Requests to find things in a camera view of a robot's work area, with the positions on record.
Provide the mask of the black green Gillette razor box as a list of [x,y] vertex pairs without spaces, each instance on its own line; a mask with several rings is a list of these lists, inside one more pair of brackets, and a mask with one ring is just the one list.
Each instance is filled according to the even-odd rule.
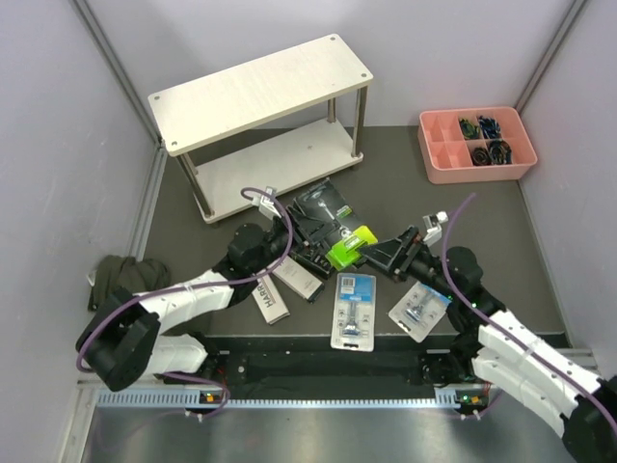
[[301,241],[316,247],[335,270],[355,265],[359,249],[378,238],[327,177],[287,207]]

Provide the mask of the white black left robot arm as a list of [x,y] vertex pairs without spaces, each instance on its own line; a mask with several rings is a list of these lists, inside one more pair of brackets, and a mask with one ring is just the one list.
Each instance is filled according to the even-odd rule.
[[179,372],[202,383],[212,380],[217,357],[195,336],[169,336],[168,331],[250,298],[292,244],[288,219],[274,219],[269,231],[245,224],[233,234],[223,258],[197,278],[150,292],[114,290],[75,344],[79,370],[96,374],[113,392],[147,375]]

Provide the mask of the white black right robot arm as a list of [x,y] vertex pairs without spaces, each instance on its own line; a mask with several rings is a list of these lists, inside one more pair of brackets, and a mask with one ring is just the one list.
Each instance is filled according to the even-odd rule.
[[526,328],[482,284],[475,254],[432,253],[417,228],[361,247],[365,262],[396,282],[413,279],[444,296],[458,333],[449,366],[459,380],[489,382],[548,424],[577,462],[616,459],[616,380],[577,364]]

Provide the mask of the black green exfoliating razor box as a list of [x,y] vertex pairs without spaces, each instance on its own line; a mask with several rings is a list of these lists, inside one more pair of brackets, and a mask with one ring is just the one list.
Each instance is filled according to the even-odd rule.
[[335,274],[335,268],[326,257],[328,251],[323,239],[310,241],[295,236],[290,256],[315,276],[329,280]]

